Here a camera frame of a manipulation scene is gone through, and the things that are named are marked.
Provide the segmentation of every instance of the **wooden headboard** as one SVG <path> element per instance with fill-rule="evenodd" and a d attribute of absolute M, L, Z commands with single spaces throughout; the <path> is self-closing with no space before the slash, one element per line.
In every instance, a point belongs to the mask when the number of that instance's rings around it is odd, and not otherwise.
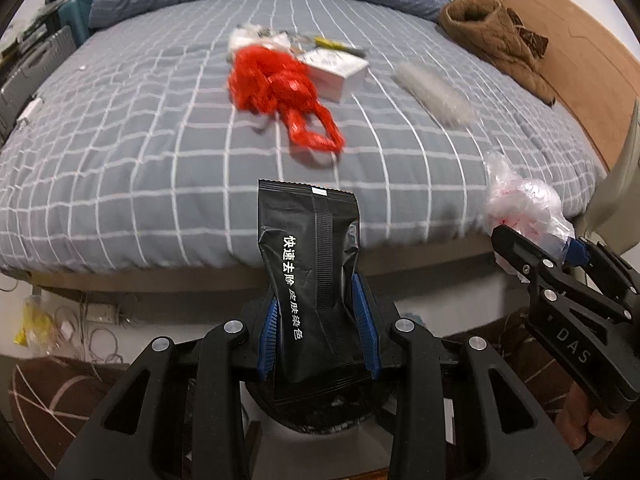
<path fill-rule="evenodd" d="M 625 141 L 640 62 L 594 17 L 569 0 L 504 0 L 549 38 L 541 72 L 612 168 Z"/>

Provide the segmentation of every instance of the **power strip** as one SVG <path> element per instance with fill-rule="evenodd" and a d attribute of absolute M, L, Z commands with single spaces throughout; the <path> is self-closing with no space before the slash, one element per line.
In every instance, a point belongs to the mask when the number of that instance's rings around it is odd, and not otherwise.
<path fill-rule="evenodd" d="M 87 303 L 86 320 L 96 323 L 118 324 L 118 309 L 109 303 Z"/>

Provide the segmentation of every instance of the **bed frame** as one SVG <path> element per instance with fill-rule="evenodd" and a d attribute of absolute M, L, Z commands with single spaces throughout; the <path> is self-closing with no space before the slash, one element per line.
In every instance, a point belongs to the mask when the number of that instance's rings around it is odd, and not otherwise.
<path fill-rule="evenodd" d="M 640 62 L 603 25 L 569 0 L 504 1 L 516 10 L 527 27 L 549 38 L 542 75 L 582 125 L 606 167 L 613 168 L 630 131 L 628 126 L 636 96 L 640 95 Z M 578 235 L 598 227 L 593 219 L 602 222 L 611 216 L 629 188 L 628 172 L 638 168 L 637 159 L 628 166 L 631 169 L 626 168 L 626 173 L 620 168 L 613 171 L 607 180 L 615 182 L 603 186 L 609 194 L 611 189 L 617 190 L 619 196 L 608 201 L 593 200 L 592 204 L 598 204 L 601 210 L 576 219 Z M 606 210 L 602 210 L 603 203 L 607 204 Z M 490 251 L 489 238 L 480 235 L 447 244 L 392 250 L 382 247 L 363 251 L 360 268 L 367 274 L 381 274 Z M 24 278 L 25 273 L 16 276 Z M 227 269 L 132 270 L 113 274 L 32 272 L 27 277 L 33 285 L 44 288 L 104 292 L 237 290 L 267 282 L 263 270 L 242 265 Z"/>

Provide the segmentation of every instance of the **white cardboard box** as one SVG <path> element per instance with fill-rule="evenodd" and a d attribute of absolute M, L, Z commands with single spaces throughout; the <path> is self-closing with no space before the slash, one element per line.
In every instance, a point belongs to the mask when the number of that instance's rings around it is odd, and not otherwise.
<path fill-rule="evenodd" d="M 316 48 L 298 59 L 309 67 L 318 95 L 337 103 L 362 86 L 369 67 L 366 59 L 327 48 Z"/>

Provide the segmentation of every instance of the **mattress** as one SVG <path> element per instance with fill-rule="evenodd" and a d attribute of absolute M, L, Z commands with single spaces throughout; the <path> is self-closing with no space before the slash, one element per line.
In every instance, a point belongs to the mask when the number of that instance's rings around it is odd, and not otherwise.
<path fill-rule="evenodd" d="M 229 33 L 252 22 L 369 50 L 364 86 L 325 103 L 338 156 L 289 143 L 229 101 Z M 479 121 L 447 130 L 393 82 L 418 57 Z M 261 266 L 259 178 L 355 193 L 364 248 L 481 229 L 483 156 L 551 184 L 571 218 L 604 177 L 583 131 L 434 23 L 354 0 L 198 0 L 98 32 L 40 88 L 33 123 L 0 153 L 0 266 L 33 270 Z"/>

